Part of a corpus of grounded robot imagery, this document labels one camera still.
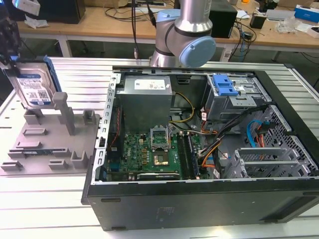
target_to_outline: wooden table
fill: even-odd
[[[240,1],[237,3],[237,9],[245,10],[248,14],[252,14],[259,4],[250,1],[244,4]],[[276,10],[293,10],[293,8],[277,7]],[[241,22],[249,26],[251,18],[242,19]],[[314,22],[301,20],[303,23],[315,25]],[[319,39],[309,36],[308,34],[297,31],[296,33],[278,33],[275,31],[276,21],[266,20],[262,29],[254,29],[257,33],[256,41],[251,45],[251,49],[272,50],[272,51],[294,51],[294,52],[310,52],[319,53]],[[233,29],[231,36],[233,39],[239,40],[239,32]],[[273,60],[276,60],[278,53],[275,54]]]
[[[252,13],[258,3],[251,1],[243,4],[240,1],[237,7]],[[130,12],[116,14],[117,17],[129,17]],[[249,25],[250,20],[242,20]],[[251,49],[275,50],[275,51],[295,51],[295,52],[319,52],[319,40],[312,38],[303,32],[279,34],[274,30],[276,22],[265,21],[261,30],[257,33],[256,41],[251,45]],[[71,57],[72,53],[69,40],[101,41],[101,42],[134,42],[132,26],[130,22],[123,22],[105,16],[102,7],[87,7],[85,15],[79,24],[64,24],[49,22],[49,27],[33,29],[24,22],[18,22],[22,37],[56,39],[61,46],[64,57]],[[155,44],[156,30],[149,21],[137,22],[137,42]],[[228,61],[232,50],[239,41],[237,29],[232,31],[231,37],[216,38],[217,47],[222,47],[223,54],[221,61]]]

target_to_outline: small black device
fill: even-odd
[[[24,21],[27,15],[33,19],[78,24],[85,13],[84,0],[38,0],[39,16],[26,13],[13,6],[12,0],[4,0],[10,19]]]
[[[274,10],[278,3],[274,0],[255,0],[259,3],[259,12],[267,12],[267,10]]]
[[[254,36],[254,34],[252,34],[252,33],[250,33],[250,32],[247,32],[247,31],[244,31],[244,32],[243,32],[243,35],[244,35],[244,38],[245,38],[246,40],[251,40],[251,39],[253,38],[253,36]]]
[[[227,0],[211,3],[209,19],[213,23],[212,37],[229,38],[237,16],[237,10]]]
[[[260,15],[254,14],[250,21],[250,27],[256,28],[256,29],[263,28],[266,18],[267,18],[266,16],[260,16]]]

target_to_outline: light blue joint cap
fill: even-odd
[[[165,9],[158,12],[156,22],[174,21],[180,16],[180,9]]]
[[[210,36],[203,36],[193,40],[184,48],[179,61],[186,67],[200,67],[213,57],[215,50],[215,40]]]

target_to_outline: power supply label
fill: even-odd
[[[137,79],[134,81],[135,90],[165,90],[165,80]]]
[[[38,74],[21,74],[18,83],[26,100],[33,105],[49,105],[51,98]]]

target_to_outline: white sticker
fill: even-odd
[[[35,151],[30,151],[30,152],[23,152],[24,154],[38,154],[37,152]]]
[[[219,177],[220,177],[220,173],[216,170],[216,168],[214,168],[214,172],[213,172],[213,174],[215,175],[215,177],[216,177],[216,178],[218,178],[218,179],[219,179]]]
[[[51,103],[48,91],[42,86],[40,75],[21,74],[18,83],[29,103],[33,105],[49,105]]]
[[[134,81],[135,90],[165,90],[165,80],[137,79]]]
[[[245,91],[245,88],[243,86],[235,86],[234,88],[236,91]]]
[[[202,113],[201,113],[201,119],[202,119],[203,121],[206,121],[206,120],[207,120],[207,113],[202,112]]]

